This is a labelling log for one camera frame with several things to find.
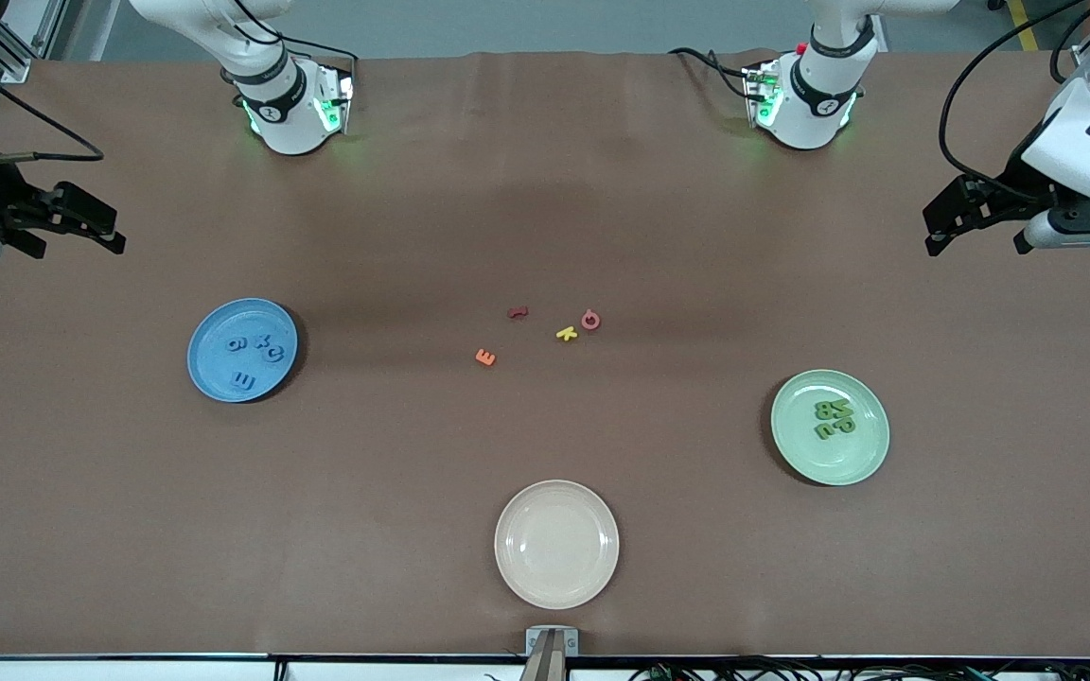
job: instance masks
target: blue plate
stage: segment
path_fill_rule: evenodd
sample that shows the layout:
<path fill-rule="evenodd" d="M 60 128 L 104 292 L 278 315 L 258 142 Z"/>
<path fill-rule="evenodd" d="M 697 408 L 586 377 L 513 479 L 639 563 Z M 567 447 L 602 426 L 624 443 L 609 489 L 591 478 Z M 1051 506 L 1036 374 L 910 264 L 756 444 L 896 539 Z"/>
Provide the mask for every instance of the blue plate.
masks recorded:
<path fill-rule="evenodd" d="M 187 374 L 221 402 L 267 396 L 293 368 L 298 327 L 284 308 L 263 297 L 226 303 L 204 318 L 187 344 Z"/>

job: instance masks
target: yellow floor stripe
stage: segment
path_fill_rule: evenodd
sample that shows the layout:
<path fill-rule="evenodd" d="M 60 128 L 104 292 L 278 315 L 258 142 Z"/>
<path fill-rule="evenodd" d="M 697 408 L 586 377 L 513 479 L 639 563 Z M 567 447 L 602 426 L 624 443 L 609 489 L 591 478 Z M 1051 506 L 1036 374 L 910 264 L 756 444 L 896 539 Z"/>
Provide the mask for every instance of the yellow floor stripe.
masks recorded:
<path fill-rule="evenodd" d="M 1025 11 L 1025 2 L 1022 0 L 1007 0 L 1007 8 L 1012 10 L 1012 25 L 1021 25 L 1029 21 L 1029 13 Z M 1020 38 L 1021 50 L 1026 52 L 1037 52 L 1039 50 L 1033 29 L 1021 31 L 1017 38 Z"/>

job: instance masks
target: metal bracket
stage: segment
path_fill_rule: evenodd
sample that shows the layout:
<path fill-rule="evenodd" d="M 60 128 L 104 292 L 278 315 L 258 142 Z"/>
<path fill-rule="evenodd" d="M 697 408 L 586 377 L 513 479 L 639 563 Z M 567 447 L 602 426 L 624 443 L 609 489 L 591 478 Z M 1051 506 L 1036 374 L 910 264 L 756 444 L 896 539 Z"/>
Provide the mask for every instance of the metal bracket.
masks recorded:
<path fill-rule="evenodd" d="M 566 658 L 579 655 L 579 630 L 572 627 L 533 627 L 524 631 L 528 661 L 520 681 L 564 681 Z"/>
<path fill-rule="evenodd" d="M 536 645 L 536 637 L 550 629 L 556 629 L 562 635 L 562 650 L 566 652 L 566 656 L 579 656 L 579 630 L 559 624 L 537 624 L 524 630 L 524 655 L 531 656 L 533 646 Z"/>
<path fill-rule="evenodd" d="M 8 25 L 0 22 L 0 69 L 3 70 L 3 83 L 24 83 L 27 81 L 27 70 L 36 52 Z"/>

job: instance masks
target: beige plate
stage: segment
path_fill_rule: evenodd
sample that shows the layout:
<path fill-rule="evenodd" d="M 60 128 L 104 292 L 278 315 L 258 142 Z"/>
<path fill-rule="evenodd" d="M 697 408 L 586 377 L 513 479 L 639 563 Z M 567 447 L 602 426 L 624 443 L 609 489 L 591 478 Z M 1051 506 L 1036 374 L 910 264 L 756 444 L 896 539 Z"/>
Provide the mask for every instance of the beige plate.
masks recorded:
<path fill-rule="evenodd" d="M 568 479 L 531 484 L 507 503 L 494 531 L 498 572 L 536 607 L 579 607 L 617 570 L 617 520 L 596 492 Z"/>

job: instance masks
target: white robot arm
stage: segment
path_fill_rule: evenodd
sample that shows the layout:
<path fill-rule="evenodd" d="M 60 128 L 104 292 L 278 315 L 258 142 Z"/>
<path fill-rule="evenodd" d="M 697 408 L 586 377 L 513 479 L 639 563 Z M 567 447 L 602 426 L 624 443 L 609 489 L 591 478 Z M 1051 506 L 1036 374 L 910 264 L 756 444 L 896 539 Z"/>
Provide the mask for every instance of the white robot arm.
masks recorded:
<path fill-rule="evenodd" d="M 1090 50 L 1004 172 L 994 181 L 958 177 L 924 208 L 924 220 L 930 255 L 961 233 L 1007 220 L 1029 221 L 1015 238 L 1020 254 L 1090 246 Z"/>
<path fill-rule="evenodd" d="M 957 0 L 807 0 L 814 14 L 809 47 L 744 74 L 748 117 L 795 149 L 825 146 L 857 100 L 857 86 L 877 54 L 870 14 L 924 16 Z"/>
<path fill-rule="evenodd" d="M 293 57 L 265 21 L 289 11 L 291 0 L 131 0 L 143 17 L 169 27 L 220 61 L 242 94 L 251 129 L 280 154 L 317 149 L 344 133 L 352 74 Z"/>

